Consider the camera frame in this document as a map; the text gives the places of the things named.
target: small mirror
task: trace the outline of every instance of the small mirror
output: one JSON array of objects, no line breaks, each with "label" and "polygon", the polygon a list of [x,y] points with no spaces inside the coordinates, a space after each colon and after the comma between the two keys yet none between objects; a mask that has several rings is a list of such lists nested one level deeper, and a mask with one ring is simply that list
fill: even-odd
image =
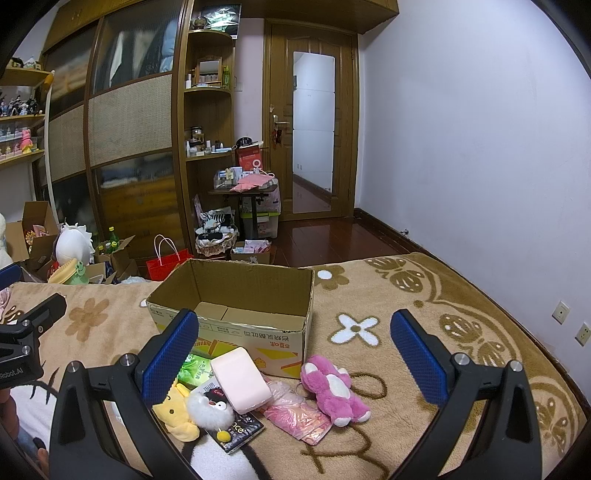
[{"label": "small mirror", "polygon": [[222,59],[205,59],[195,67],[197,83],[222,84]]}]

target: white plush toy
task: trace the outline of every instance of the white plush toy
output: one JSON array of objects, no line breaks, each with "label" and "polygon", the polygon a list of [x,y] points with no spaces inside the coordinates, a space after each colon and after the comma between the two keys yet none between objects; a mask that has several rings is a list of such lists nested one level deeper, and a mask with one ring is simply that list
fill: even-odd
[{"label": "white plush toy", "polygon": [[14,262],[6,251],[6,219],[0,213],[0,268],[12,265]]},{"label": "white plush toy", "polygon": [[56,260],[60,266],[67,264],[73,258],[88,265],[90,256],[94,252],[92,233],[86,231],[86,225],[64,223],[56,244]]}]

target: green bottle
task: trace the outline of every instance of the green bottle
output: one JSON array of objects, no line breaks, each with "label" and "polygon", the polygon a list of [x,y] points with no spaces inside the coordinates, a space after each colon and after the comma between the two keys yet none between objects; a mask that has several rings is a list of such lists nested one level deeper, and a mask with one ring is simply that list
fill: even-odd
[{"label": "green bottle", "polygon": [[119,237],[115,234],[115,227],[114,226],[110,226],[109,227],[109,232],[111,232],[111,237],[109,238],[109,243],[115,242],[117,244],[117,247],[118,247],[119,246]]}]

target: wall outlet plate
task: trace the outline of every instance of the wall outlet plate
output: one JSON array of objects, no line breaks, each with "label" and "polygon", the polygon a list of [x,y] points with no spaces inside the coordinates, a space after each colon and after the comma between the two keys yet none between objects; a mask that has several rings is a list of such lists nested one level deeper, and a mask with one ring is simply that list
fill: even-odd
[{"label": "wall outlet plate", "polygon": [[575,338],[577,339],[578,343],[584,346],[585,343],[587,343],[587,340],[589,340],[589,337],[591,337],[591,327],[584,323]]},{"label": "wall outlet plate", "polygon": [[554,319],[558,323],[564,323],[569,312],[570,312],[570,308],[567,306],[567,304],[564,303],[563,301],[560,301],[559,304],[554,309],[554,313],[552,314],[552,317],[554,317]]}]

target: doll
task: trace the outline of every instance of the doll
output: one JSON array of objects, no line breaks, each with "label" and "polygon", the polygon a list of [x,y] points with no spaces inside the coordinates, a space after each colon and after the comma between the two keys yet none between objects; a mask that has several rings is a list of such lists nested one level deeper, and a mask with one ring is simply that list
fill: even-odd
[{"label": "doll", "polygon": [[31,131],[25,128],[22,131],[21,150],[22,153],[30,153],[33,142],[31,141]]}]

